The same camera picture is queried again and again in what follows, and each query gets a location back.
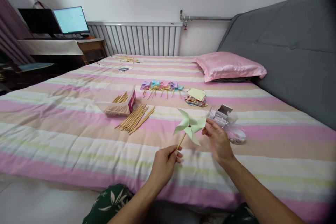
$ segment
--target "white radiator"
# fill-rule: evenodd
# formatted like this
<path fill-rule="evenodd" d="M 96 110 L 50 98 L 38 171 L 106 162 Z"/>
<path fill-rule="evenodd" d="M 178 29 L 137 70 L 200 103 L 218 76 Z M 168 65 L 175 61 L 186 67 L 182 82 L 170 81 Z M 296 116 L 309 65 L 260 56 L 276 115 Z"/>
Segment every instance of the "white radiator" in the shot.
<path fill-rule="evenodd" d="M 88 22 L 90 34 L 104 38 L 107 55 L 176 56 L 182 23 Z"/>

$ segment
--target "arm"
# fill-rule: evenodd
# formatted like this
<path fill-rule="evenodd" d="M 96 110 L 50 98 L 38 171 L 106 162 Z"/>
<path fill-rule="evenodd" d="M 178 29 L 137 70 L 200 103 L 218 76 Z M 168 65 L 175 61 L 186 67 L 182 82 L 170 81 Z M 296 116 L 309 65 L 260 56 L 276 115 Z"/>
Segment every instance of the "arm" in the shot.
<path fill-rule="evenodd" d="M 206 121 L 202 134 L 209 137 L 216 161 L 229 175 L 259 223 L 304 223 L 235 158 L 226 132 L 214 121 Z"/>
<path fill-rule="evenodd" d="M 176 148 L 172 145 L 156 152 L 149 179 L 108 224 L 142 223 L 152 202 L 171 179 L 175 163 L 181 163 L 182 154 Z"/>

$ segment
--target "stack of colored paper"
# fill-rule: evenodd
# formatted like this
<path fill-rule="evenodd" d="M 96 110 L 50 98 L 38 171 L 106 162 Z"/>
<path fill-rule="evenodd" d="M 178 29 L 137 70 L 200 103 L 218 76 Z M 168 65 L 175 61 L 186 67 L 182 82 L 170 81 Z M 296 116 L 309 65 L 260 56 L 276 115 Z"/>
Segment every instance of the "stack of colored paper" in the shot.
<path fill-rule="evenodd" d="M 185 97 L 186 103 L 191 106 L 206 107 L 207 106 L 207 96 L 206 92 L 196 88 L 191 88 Z"/>

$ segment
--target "metal pipe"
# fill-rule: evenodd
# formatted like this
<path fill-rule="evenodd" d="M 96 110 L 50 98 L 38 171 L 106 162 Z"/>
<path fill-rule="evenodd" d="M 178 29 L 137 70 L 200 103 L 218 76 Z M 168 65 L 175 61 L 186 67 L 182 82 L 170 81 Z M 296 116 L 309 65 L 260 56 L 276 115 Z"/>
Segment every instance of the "metal pipe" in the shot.
<path fill-rule="evenodd" d="M 180 10 L 180 20 L 183 21 L 185 30 L 187 28 L 187 22 L 193 20 L 209 20 L 209 21 L 231 21 L 232 17 L 205 17 L 205 16 L 182 16 L 183 11 Z"/>

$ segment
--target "black monitor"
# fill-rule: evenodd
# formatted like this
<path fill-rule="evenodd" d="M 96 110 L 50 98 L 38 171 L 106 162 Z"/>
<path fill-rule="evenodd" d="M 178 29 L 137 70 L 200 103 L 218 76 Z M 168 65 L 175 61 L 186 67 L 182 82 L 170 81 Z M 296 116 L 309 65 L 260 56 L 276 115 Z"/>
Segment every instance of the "black monitor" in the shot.
<path fill-rule="evenodd" d="M 89 28 L 81 6 L 54 10 L 63 34 L 88 33 Z"/>
<path fill-rule="evenodd" d="M 19 12 L 32 33 L 49 33 L 51 37 L 62 33 L 51 9 L 19 9 Z"/>

